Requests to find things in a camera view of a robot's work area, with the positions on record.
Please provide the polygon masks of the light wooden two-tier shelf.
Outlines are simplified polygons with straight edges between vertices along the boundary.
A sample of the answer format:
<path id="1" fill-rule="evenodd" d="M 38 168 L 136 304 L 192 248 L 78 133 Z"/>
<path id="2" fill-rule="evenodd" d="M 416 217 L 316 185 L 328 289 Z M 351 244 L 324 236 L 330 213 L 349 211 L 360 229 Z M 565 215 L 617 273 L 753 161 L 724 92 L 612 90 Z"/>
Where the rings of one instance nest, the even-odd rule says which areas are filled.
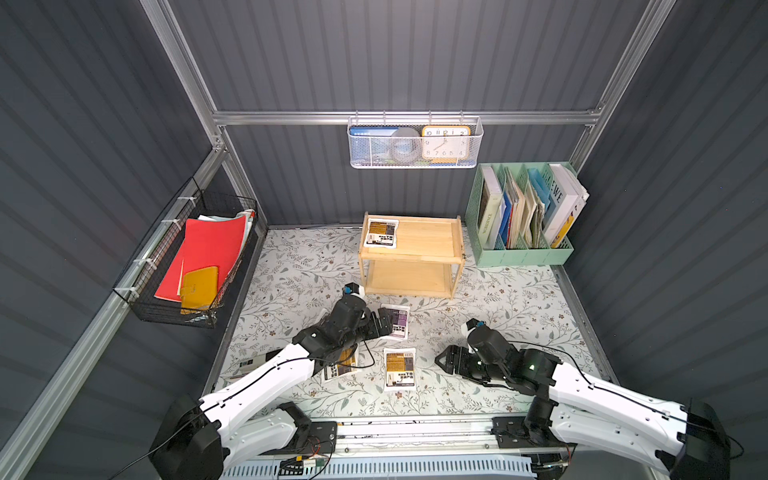
<path id="1" fill-rule="evenodd" d="M 391 247 L 367 243 L 371 232 L 390 225 Z M 358 262 L 369 294 L 451 299 L 466 263 L 462 219 L 366 213 Z"/>

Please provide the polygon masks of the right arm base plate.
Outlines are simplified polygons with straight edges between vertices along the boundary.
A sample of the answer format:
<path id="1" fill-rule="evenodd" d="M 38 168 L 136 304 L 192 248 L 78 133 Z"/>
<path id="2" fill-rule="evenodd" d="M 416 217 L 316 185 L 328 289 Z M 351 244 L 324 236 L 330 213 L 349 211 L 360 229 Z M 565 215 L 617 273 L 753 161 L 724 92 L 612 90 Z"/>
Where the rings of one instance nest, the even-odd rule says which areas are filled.
<path id="1" fill-rule="evenodd" d="M 524 424 L 524 415 L 497 416 L 491 422 L 490 433 L 500 449 L 566 446 L 549 432 L 531 433 Z"/>

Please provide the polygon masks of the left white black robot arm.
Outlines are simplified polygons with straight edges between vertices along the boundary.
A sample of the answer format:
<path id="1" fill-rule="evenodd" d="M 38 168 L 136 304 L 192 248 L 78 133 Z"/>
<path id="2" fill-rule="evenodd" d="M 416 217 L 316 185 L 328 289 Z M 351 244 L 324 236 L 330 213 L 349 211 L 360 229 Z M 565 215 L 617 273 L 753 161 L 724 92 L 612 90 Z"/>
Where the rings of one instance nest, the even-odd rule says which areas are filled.
<path id="1" fill-rule="evenodd" d="M 148 458 L 163 479 L 217 479 L 229 467 L 294 443 L 302 448 L 310 420 L 299 408 L 262 408 L 346 350 L 391 334 L 392 319 L 372 311 L 359 293 L 345 293 L 317 323 L 300 330 L 277 354 L 229 386 L 200 399 L 183 395 L 168 408 Z"/>

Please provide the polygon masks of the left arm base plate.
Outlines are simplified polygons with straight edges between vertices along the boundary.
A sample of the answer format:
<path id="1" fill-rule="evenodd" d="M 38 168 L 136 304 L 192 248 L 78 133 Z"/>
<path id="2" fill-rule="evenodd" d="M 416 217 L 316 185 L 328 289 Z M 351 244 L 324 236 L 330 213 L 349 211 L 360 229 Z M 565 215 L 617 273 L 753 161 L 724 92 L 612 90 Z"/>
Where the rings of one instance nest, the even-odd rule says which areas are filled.
<path id="1" fill-rule="evenodd" d="M 302 455 L 312 453 L 330 455 L 336 450 L 338 424 L 333 421 L 312 421 L 308 426 L 299 427 L 288 444 L 280 449 L 262 453 L 265 455 Z"/>

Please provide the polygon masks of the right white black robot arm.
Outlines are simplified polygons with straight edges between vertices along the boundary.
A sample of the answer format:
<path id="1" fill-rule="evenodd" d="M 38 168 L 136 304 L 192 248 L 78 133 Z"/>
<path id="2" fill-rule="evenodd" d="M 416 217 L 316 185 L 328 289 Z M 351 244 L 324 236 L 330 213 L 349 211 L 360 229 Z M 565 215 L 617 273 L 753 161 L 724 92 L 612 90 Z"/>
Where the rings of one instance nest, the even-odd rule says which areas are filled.
<path id="1" fill-rule="evenodd" d="M 585 445 L 646 465 L 671 479 L 727 479 L 732 441 L 714 409 L 628 390 L 586 374 L 560 349 L 516 347 L 499 331 L 472 319 L 466 343 L 435 358 L 446 374 L 480 387 L 531 397 L 527 413 L 492 428 L 500 447 Z"/>

